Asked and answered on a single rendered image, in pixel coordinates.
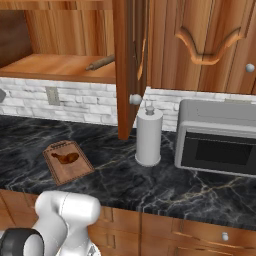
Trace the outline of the grey wall outlet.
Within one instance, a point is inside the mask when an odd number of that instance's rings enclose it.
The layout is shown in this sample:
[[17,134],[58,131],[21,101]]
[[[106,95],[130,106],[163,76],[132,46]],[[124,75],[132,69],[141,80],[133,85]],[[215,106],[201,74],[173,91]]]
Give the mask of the grey wall outlet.
[[57,91],[56,87],[47,87],[46,94],[47,94],[47,98],[48,98],[48,103],[50,105],[55,105],[55,106],[60,105],[58,91]]

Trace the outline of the wooden base cabinet run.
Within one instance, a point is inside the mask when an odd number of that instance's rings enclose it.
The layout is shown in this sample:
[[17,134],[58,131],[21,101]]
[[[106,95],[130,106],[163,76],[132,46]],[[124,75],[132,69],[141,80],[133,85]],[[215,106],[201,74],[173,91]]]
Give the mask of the wooden base cabinet run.
[[200,242],[172,232],[174,219],[102,207],[99,220],[88,227],[102,256],[256,256],[255,250]]

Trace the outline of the wooden rolling pin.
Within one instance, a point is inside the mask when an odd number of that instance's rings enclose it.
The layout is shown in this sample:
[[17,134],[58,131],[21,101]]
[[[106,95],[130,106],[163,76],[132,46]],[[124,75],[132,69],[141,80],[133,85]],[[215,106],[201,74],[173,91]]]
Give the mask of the wooden rolling pin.
[[105,65],[108,65],[110,63],[112,63],[115,60],[115,56],[114,55],[109,55],[106,56],[102,59],[99,59],[97,61],[94,61],[92,63],[90,63],[87,67],[86,67],[86,71],[89,70],[97,70]]

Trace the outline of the open wooden cabinet door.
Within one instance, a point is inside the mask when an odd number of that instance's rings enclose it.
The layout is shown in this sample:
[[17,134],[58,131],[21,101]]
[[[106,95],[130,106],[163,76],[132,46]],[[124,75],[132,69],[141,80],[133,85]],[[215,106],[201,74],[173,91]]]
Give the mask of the open wooden cabinet door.
[[147,84],[149,0],[112,0],[118,138],[127,140],[139,105],[129,103],[131,94],[142,98]]

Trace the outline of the white paper towel roll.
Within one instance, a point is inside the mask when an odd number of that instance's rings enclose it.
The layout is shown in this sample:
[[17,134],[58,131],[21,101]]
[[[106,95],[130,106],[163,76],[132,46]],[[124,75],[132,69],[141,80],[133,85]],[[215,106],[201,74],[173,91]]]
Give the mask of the white paper towel roll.
[[163,113],[153,104],[138,111],[135,160],[142,166],[152,167],[161,160],[162,123]]

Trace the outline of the open wooden wall cabinet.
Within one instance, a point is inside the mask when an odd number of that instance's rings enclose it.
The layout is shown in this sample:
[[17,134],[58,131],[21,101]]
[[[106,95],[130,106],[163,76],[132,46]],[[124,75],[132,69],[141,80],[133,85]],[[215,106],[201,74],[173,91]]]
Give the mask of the open wooden wall cabinet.
[[113,83],[112,0],[0,0],[0,76]]

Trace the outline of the white round door knob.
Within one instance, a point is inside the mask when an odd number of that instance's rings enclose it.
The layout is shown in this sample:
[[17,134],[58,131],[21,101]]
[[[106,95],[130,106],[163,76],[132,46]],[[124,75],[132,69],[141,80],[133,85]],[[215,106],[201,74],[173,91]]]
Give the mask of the white round door knob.
[[131,94],[129,103],[133,105],[139,105],[142,102],[142,97],[139,94]]

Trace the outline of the wooden drawer front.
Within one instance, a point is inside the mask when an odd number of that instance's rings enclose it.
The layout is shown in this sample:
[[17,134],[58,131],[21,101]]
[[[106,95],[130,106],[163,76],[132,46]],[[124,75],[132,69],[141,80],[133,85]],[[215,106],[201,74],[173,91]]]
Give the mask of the wooden drawer front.
[[[174,219],[172,232],[196,241],[233,249],[256,251],[256,231],[190,221]],[[222,232],[227,232],[229,240],[222,240]]]

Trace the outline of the closed wooden cabinet door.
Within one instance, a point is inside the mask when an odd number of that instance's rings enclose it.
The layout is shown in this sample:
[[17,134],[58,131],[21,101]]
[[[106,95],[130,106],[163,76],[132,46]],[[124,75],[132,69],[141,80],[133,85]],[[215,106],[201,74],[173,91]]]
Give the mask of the closed wooden cabinet door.
[[256,94],[256,0],[151,0],[148,71],[157,89]]

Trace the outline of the brown chicken drumstick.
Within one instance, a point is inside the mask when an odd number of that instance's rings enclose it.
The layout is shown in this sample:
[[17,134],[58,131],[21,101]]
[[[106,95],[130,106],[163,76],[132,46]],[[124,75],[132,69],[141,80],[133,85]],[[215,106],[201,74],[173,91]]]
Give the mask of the brown chicken drumstick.
[[51,156],[57,158],[61,164],[71,164],[79,158],[78,153],[69,153],[67,155],[59,155],[57,153],[52,153]]

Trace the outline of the wooden cutting board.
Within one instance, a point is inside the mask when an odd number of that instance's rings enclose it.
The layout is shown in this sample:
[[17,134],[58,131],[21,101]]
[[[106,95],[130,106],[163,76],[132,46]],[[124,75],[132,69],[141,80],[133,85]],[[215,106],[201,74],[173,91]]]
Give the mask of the wooden cutting board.
[[43,156],[57,185],[94,171],[94,167],[75,141],[53,143],[43,151]]

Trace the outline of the grey microwave oven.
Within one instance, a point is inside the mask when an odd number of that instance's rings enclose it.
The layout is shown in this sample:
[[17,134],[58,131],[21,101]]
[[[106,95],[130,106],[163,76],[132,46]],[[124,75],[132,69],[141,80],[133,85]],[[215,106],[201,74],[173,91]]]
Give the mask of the grey microwave oven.
[[175,166],[256,177],[256,105],[182,100]]

